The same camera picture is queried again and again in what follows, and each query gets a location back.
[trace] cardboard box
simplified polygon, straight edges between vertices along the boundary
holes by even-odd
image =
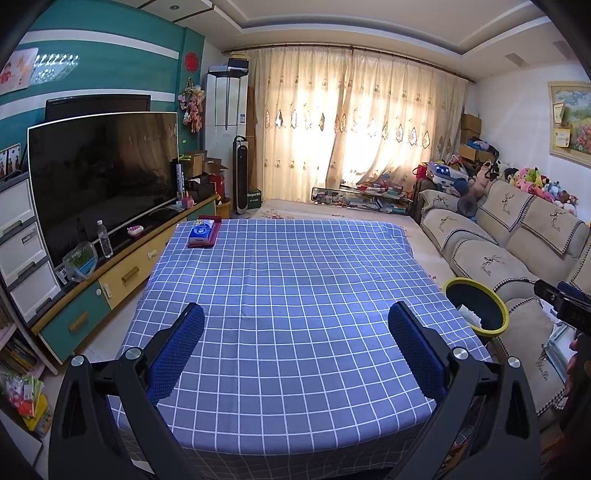
[[[480,135],[482,132],[482,120],[480,120],[477,116],[470,115],[469,113],[465,113],[462,115],[462,123],[460,124],[460,128],[462,130],[472,130]]]
[[[475,148],[470,148],[467,145],[460,145],[459,155],[463,158],[467,158],[468,160],[479,163],[495,161],[495,156],[492,153],[476,150]]]
[[[203,162],[207,158],[207,150],[189,151],[184,155],[191,156],[188,160],[180,160],[185,180],[200,176],[203,173]]]
[[[262,206],[262,192],[255,190],[254,192],[248,192],[246,194],[246,209],[252,210],[253,208],[261,208]]]
[[[460,134],[460,143],[462,145],[467,145],[468,140],[472,137],[480,137],[480,133],[475,132],[474,130],[462,130],[462,133]]]
[[[228,168],[222,165],[221,158],[207,158],[203,163],[203,171],[213,175],[221,175]]]

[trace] teal wall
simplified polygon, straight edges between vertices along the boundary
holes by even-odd
[[[159,92],[160,97],[168,94],[166,98],[171,100],[158,101],[152,97],[152,111],[177,111],[176,97],[188,75],[184,69],[184,54],[193,51],[200,60],[203,54],[202,35],[148,12],[106,0],[57,0],[30,29],[31,32],[51,30],[83,30],[88,34],[77,35],[79,40],[25,43],[17,50],[38,47],[40,55],[78,55],[79,64],[62,80],[31,85],[0,96],[0,149],[15,143],[20,143],[21,149],[24,147],[27,128],[43,122],[44,108],[39,108],[39,100],[35,101],[35,97],[47,93],[88,89],[145,90]],[[165,47],[177,52],[178,60],[150,51],[152,46],[144,49],[144,46],[118,45],[117,40],[110,43],[85,40],[92,32],[120,35]],[[198,80],[199,77],[200,72],[196,72],[194,78]],[[14,105],[25,111],[12,115]],[[181,153],[199,147],[199,136],[191,134],[188,127],[180,123],[178,131]]]

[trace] red bag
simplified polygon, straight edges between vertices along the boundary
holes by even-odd
[[[417,168],[413,170],[413,175],[418,180],[426,179],[427,178],[427,164],[421,163]]]

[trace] picture frame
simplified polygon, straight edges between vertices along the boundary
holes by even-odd
[[[550,154],[591,167],[591,83],[548,82],[550,94]],[[564,102],[562,123],[554,123],[554,105]],[[554,145],[554,129],[569,129],[566,148]]]

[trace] white stripe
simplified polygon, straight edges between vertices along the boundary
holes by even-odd
[[[54,98],[75,97],[80,95],[105,95],[109,93],[131,93],[136,95],[151,95],[154,102],[175,102],[176,94],[167,92],[151,92],[149,90],[129,90],[117,88],[96,88],[91,90],[65,90],[63,92],[44,93],[33,97],[14,100],[0,105],[0,120],[19,113],[30,112],[38,108],[45,108],[45,102]]]
[[[122,45],[124,47],[150,51],[152,53],[157,53],[158,55],[178,60],[178,51],[171,50],[170,48],[161,47],[160,45],[155,45],[142,40],[136,40],[135,38],[123,37],[112,33],[94,32],[91,30],[37,30],[27,32],[19,45],[48,40],[80,40],[110,43],[113,45]]]

